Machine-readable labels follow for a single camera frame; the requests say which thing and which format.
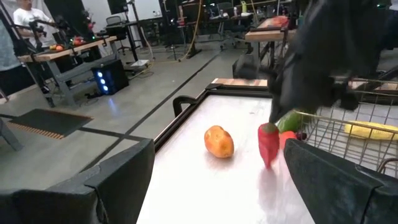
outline metal basket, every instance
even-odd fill
[[[360,105],[355,111],[339,107],[321,108],[316,114],[302,114],[302,132],[307,133],[308,144],[328,151],[351,162],[398,178],[398,131],[375,128],[350,121],[371,121],[398,127],[398,82],[356,80],[353,88],[368,84],[379,87],[374,91],[356,91]],[[352,133],[352,125],[370,129],[368,138]],[[390,134],[388,140],[369,137],[376,130]]]

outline yellow object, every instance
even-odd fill
[[[398,140],[398,128],[391,125],[379,124],[367,121],[351,121],[352,123],[370,126],[372,128],[365,128],[362,126],[354,125],[351,129],[350,124],[346,124],[344,132],[351,133],[354,138],[373,139],[373,140]],[[378,129],[386,129],[390,131],[381,131]]]
[[[248,6],[246,5],[245,1],[241,1],[242,4],[242,12],[247,13],[248,12]]]

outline floor mat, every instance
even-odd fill
[[[93,118],[60,111],[34,109],[9,121],[15,128],[41,134],[50,138],[63,139],[75,132]]]

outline red fruit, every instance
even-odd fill
[[[259,150],[266,168],[271,168],[271,163],[276,159],[279,150],[279,130],[272,123],[266,123],[259,126]]]
[[[286,131],[282,134],[279,134],[279,146],[281,150],[285,149],[286,140],[288,139],[297,139],[296,134],[293,131]]]

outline computer tower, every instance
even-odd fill
[[[91,69],[99,90],[104,95],[113,95],[129,85],[129,79],[124,73],[120,59],[110,60]]]

